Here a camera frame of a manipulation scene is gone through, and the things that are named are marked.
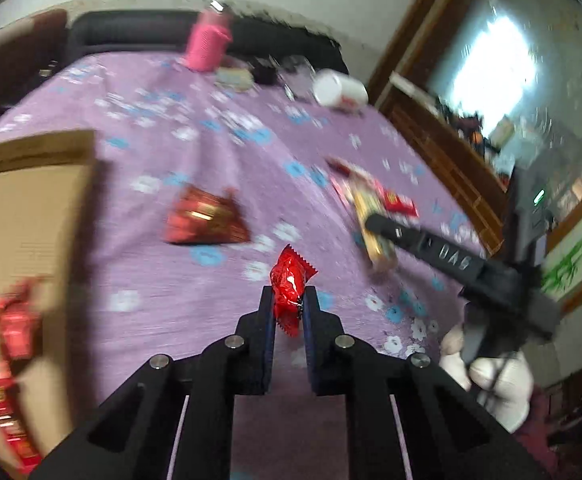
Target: white container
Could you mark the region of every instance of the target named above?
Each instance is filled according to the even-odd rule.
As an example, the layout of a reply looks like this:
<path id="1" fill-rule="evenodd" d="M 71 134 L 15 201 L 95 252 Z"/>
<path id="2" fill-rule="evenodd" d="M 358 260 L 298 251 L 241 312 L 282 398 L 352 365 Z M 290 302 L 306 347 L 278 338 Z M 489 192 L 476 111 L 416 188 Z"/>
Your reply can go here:
<path id="1" fill-rule="evenodd" d="M 313 95 L 320 106 L 357 112 L 369 102 L 365 86 L 335 70 L 320 70 L 313 80 Z"/>

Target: pink bottle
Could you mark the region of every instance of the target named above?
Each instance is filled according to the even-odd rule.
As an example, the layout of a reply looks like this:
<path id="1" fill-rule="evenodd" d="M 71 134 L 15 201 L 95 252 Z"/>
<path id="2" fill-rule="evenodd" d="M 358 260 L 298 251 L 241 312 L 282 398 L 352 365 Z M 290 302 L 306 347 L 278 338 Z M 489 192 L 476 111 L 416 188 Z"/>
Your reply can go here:
<path id="1" fill-rule="evenodd" d="M 215 0 L 200 12 L 191 29 L 187 50 L 180 62 L 196 72 L 216 70 L 231 42 L 230 12 Z"/>

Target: green light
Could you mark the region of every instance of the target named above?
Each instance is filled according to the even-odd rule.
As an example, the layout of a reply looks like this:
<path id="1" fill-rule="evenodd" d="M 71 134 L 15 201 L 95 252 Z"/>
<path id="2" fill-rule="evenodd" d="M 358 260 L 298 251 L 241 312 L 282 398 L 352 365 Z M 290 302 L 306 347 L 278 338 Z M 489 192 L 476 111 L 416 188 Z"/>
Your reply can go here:
<path id="1" fill-rule="evenodd" d="M 541 189 L 540 192 L 536 195 L 535 199 L 533 199 L 533 205 L 538 205 L 538 203 L 542 200 L 542 197 L 545 195 L 545 190 Z"/>

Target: bed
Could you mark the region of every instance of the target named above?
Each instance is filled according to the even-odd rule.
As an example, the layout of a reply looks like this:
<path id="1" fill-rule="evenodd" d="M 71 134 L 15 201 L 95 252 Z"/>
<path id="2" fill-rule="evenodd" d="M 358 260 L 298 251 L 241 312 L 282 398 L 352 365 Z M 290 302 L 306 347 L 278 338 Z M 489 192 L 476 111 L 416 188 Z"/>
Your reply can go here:
<path id="1" fill-rule="evenodd" d="M 325 155 L 359 164 L 410 196 L 421 225 L 481 251 L 449 193 L 373 108 L 348 116 L 290 102 L 282 88 L 223 91 L 177 54 L 109 52 L 77 60 L 3 115 L 0 142 L 76 128 L 96 131 L 98 157 L 68 327 L 80 413 L 152 355 L 197 354 L 232 333 L 289 243 L 319 271 L 321 308 L 379 352 L 437 358 L 461 319 L 460 286 L 405 253 L 388 278 L 369 274 L 325 179 Z M 163 242 L 187 184 L 235 189 L 252 241 Z M 347 477 L 343 399 L 312 396 L 301 336 L 276 335 L 270 394 L 236 400 L 232 453 L 233 480 Z"/>

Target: cardboard box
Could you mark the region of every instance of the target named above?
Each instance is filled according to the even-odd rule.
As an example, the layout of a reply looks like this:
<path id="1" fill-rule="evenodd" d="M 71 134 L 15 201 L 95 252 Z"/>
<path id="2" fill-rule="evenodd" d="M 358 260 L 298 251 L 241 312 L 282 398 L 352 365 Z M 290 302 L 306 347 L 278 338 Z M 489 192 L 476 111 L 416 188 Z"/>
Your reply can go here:
<path id="1" fill-rule="evenodd" d="M 72 429 L 65 307 L 74 240 L 94 164 L 93 131 L 0 144 L 0 294 L 19 278 L 50 277 L 34 292 L 34 309 L 42 313 L 41 352 L 16 375 L 29 436 L 43 455 Z M 1 433 L 0 462 L 18 467 Z"/>

